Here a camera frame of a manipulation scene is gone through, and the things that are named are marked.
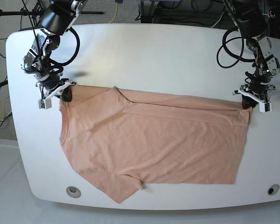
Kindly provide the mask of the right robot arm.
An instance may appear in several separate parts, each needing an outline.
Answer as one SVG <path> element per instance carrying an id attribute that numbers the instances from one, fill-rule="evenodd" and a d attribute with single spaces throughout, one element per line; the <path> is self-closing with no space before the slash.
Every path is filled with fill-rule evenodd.
<path id="1" fill-rule="evenodd" d="M 41 29 L 34 32 L 33 44 L 23 58 L 21 68 L 32 74 L 37 80 L 41 91 L 40 107 L 45 109 L 49 97 L 60 98 L 64 102 L 72 100 L 71 82 L 62 78 L 63 69 L 77 57 L 80 39 L 72 24 L 81 14 L 85 0 L 52 0 L 40 19 Z M 60 37 L 70 31 L 76 38 L 77 45 L 74 55 L 66 62 L 59 63 L 51 59 L 51 53 L 60 45 Z"/>

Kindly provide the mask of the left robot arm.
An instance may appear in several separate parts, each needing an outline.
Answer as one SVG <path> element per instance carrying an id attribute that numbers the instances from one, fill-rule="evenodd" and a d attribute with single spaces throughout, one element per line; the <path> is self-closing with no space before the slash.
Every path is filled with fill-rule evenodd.
<path id="1" fill-rule="evenodd" d="M 256 0 L 225 0 L 223 4 L 235 26 L 228 29 L 222 38 L 221 48 L 236 59 L 236 62 L 251 63 L 255 68 L 253 73 L 245 72 L 245 84 L 234 90 L 234 95 L 241 95 L 242 107 L 259 106 L 261 112 L 270 112 L 272 103 L 270 94 L 275 86 L 270 82 L 280 72 L 280 63 L 272 53 L 272 43 L 265 35 L 267 28 L 265 18 Z M 241 47 L 247 47 L 254 55 L 254 59 L 243 58 L 242 54 L 233 54 L 227 47 L 227 36 L 238 31 Z"/>

